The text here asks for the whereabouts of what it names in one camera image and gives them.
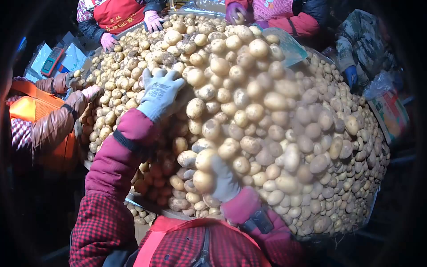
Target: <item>gloved hand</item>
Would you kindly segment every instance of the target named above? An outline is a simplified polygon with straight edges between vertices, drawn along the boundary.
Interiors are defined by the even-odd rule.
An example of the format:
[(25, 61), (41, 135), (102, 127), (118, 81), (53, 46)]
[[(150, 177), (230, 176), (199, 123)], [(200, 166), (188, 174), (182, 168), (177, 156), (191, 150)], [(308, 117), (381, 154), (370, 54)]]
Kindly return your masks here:
[(223, 203), (232, 200), (242, 190), (238, 180), (219, 156), (212, 156), (211, 166), (216, 176), (216, 186), (212, 196)]
[(163, 29), (161, 23), (162, 18), (159, 17), (157, 11), (149, 10), (144, 13), (144, 28), (148, 32), (157, 32)]
[(89, 86), (82, 91), (82, 94), (85, 96), (88, 102), (93, 102), (96, 97), (101, 95), (101, 88), (97, 85)]
[(179, 72), (165, 69), (157, 71), (154, 77), (146, 68), (142, 72), (145, 94), (137, 110), (144, 113), (152, 122), (157, 123), (167, 116), (170, 107), (175, 102), (179, 90), (184, 87), (185, 80), (179, 78)]
[(350, 89), (353, 87), (353, 85), (357, 84), (357, 71), (356, 66), (352, 65), (345, 69), (344, 71), (345, 76), (348, 80), (348, 86), (350, 86)]
[(76, 71), (70, 71), (67, 73), (67, 75), (65, 76), (65, 87), (66, 88), (73, 88), (74, 91), (82, 90), (83, 89), (82, 86), (79, 85), (79, 81), (81, 80), (81, 77), (79, 76), (77, 78), (74, 78), (75, 72)]
[(117, 36), (108, 32), (103, 33), (101, 36), (101, 45), (106, 53), (113, 52), (114, 45), (116, 44), (119, 44), (119, 42), (117, 42)]
[(237, 12), (242, 13), (243, 17), (248, 20), (248, 12), (246, 9), (237, 2), (229, 3), (227, 6), (227, 10), (225, 11), (225, 19), (231, 23), (236, 25), (236, 19), (239, 19)]

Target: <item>person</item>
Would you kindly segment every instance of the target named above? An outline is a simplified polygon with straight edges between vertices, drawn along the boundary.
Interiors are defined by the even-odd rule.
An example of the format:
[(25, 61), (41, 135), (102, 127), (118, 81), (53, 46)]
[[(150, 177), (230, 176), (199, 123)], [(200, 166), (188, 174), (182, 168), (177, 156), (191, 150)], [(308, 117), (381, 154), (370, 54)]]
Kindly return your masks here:
[(15, 171), (27, 171), (35, 164), (56, 171), (70, 170), (77, 163), (75, 121), (101, 88), (75, 91), (64, 102), (62, 94), (77, 86), (74, 72), (32, 82), (24, 77), (10, 79), (6, 105), (11, 127), (11, 161)]
[(159, 13), (166, 0), (79, 0), (79, 30), (100, 43), (105, 51), (113, 51), (115, 34), (144, 21), (149, 32), (163, 29)]
[(381, 19), (355, 9), (338, 27), (337, 60), (350, 88), (366, 86), (381, 70), (397, 67), (390, 36)]
[(222, 201), (225, 218), (247, 233), (212, 218), (184, 221), (159, 216), (139, 246), (136, 243), (134, 218), (123, 202), (135, 170), (147, 160), (158, 136), (156, 126), (184, 86), (178, 76), (162, 69), (152, 77), (145, 69), (141, 104), (122, 116), (96, 154), (71, 234), (70, 266), (300, 265), (303, 250), (284, 221), (273, 210), (263, 209), (255, 189), (240, 187), (219, 157), (212, 160), (216, 176), (212, 195)]
[(326, 0), (226, 0), (225, 19), (235, 24), (238, 12), (261, 28), (277, 27), (294, 37), (310, 37), (326, 25)]

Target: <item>zipper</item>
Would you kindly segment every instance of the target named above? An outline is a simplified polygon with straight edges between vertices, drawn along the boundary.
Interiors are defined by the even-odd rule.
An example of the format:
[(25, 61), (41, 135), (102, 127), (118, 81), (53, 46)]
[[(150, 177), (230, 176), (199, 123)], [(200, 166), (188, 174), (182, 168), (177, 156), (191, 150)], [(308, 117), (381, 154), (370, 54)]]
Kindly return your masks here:
[(210, 267), (210, 263), (208, 261), (209, 255), (209, 228), (205, 227), (205, 240), (203, 241), (203, 249), (200, 252), (200, 258), (196, 261), (193, 267)]

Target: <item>digital scale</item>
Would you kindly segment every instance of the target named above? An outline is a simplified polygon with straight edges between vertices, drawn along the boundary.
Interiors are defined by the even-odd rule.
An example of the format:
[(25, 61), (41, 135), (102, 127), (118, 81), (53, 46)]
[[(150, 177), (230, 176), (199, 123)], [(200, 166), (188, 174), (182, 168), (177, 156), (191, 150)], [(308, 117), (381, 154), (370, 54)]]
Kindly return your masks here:
[(41, 67), (40, 73), (49, 77), (52, 74), (52, 71), (55, 69), (56, 64), (64, 53), (64, 49), (59, 47), (54, 47), (50, 52), (50, 55), (47, 57), (45, 63)]

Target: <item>dark background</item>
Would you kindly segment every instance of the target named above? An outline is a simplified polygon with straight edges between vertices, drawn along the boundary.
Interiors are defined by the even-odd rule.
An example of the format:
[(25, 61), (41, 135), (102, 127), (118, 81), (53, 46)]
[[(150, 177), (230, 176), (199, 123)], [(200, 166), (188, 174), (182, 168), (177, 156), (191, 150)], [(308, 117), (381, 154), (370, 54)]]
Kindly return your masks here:
[[(13, 47), (17, 46), (22, 36), (27, 38), (27, 49), (21, 59), (14, 66), (14, 76), (22, 75), (28, 61), (36, 47), (45, 41), (54, 47), (62, 36), (70, 31), (78, 35), (76, 21), (77, 0), (46, 1), (34, 0), (30, 2), (7, 2), (3, 4), (0, 30), (3, 42), (0, 47), (0, 63), (7, 69), (11, 63)], [(404, 65), (407, 73), (407, 87), (416, 99), (411, 109), (413, 111), (414, 128), (411, 135), (404, 140), (395, 151), (409, 150), (417, 155), (415, 161), (390, 166), (383, 183), (383, 191), (378, 196), (378, 204), (374, 214), (378, 211), (387, 211), (390, 206), (395, 210), (386, 212), (384, 219), (381, 213), (377, 222), (370, 223), (366, 232), (371, 237), (359, 234), (347, 234), (341, 239), (328, 239), (326, 246), (308, 244), (312, 264), (320, 266), (337, 266), (337, 262), (345, 266), (404, 266), (417, 261), (423, 264), (424, 252), (422, 248), (425, 237), (424, 216), (425, 205), (425, 148), (423, 121), (420, 104), (424, 99), (424, 79), (426, 76), (423, 62), (426, 59), (423, 42), (425, 32), (425, 14), (418, 10), (425, 10), (418, 2), (403, 3), (377, 0), (352, 1), (329, 0), (331, 18), (330, 26), (333, 29), (346, 18), (354, 8), (360, 8), (370, 13), (382, 16), (389, 27), (395, 52)], [(40, 6), (45, 5), (43, 13), (39, 13)], [(333, 42), (333, 32), (321, 35), (313, 47), (322, 50)], [(5, 72), (0, 76), (1, 88), (4, 87)], [(1, 158), (0, 164), (6, 162)], [(16, 266), (34, 265), (36, 260), (32, 256), (45, 255), (53, 250), (68, 244), (67, 237), (70, 229), (67, 225), (67, 213), (74, 210), (73, 195), (82, 187), (83, 174), (76, 174), (75, 179), (64, 177), (59, 181), (41, 181), (33, 175), (20, 181), (23, 191), (13, 196), (2, 192), (0, 213), (0, 241), (2, 248), (0, 265), (12, 263)], [(1, 179), (5, 178), (2, 169)], [(3, 209), (6, 205), (15, 204), (16, 217)], [(66, 256), (58, 262), (50, 262), (50, 266), (66, 266)]]

